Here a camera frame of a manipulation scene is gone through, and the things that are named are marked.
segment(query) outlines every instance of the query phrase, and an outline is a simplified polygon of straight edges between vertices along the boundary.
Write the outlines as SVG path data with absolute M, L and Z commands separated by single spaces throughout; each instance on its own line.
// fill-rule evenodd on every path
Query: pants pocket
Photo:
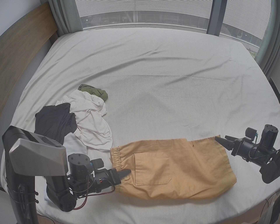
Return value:
M 169 157 L 164 152 L 134 153 L 135 185 L 167 184 L 171 180 Z

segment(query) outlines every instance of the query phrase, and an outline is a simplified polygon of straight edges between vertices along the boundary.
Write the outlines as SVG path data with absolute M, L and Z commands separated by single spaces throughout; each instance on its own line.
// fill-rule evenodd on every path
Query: headboard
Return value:
M 0 115 L 15 83 L 47 42 L 57 25 L 46 2 L 15 22 L 0 36 Z

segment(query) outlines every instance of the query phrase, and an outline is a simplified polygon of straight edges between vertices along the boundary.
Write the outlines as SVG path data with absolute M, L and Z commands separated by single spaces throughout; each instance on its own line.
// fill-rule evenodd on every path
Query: mattress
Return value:
M 35 113 L 82 83 L 106 90 L 113 147 L 146 139 L 215 135 L 244 137 L 265 124 L 280 127 L 280 105 L 261 69 L 237 41 L 161 28 L 82 31 L 60 37 L 24 89 L 12 125 L 35 129 Z M 280 137 L 275 148 L 280 147 Z M 118 193 L 90 197 L 62 212 L 43 197 L 36 177 L 37 211 L 64 224 L 216 223 L 244 213 L 279 189 L 263 183 L 259 167 L 227 151 L 237 183 L 211 200 L 140 200 Z M 90 159 L 112 164 L 109 153 L 88 148 Z M 2 158 L 1 182 L 5 185 Z

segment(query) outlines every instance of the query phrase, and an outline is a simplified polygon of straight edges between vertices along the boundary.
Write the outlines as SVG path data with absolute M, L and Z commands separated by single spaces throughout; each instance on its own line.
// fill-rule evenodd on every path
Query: folded tan pants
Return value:
M 131 169 L 116 191 L 141 199 L 210 199 L 236 183 L 214 137 L 132 142 L 112 148 L 111 162 L 117 171 Z

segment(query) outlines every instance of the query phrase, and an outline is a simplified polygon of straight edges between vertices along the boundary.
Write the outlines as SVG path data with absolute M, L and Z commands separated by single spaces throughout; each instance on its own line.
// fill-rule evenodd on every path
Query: green clothing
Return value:
M 90 86 L 87 84 L 81 84 L 78 87 L 78 90 L 80 90 L 82 92 L 88 92 L 91 95 L 96 95 L 96 96 L 100 97 L 101 99 L 103 99 L 104 101 L 108 99 L 108 94 L 106 93 L 105 90 L 97 89 L 97 88 L 94 88 L 93 86 Z

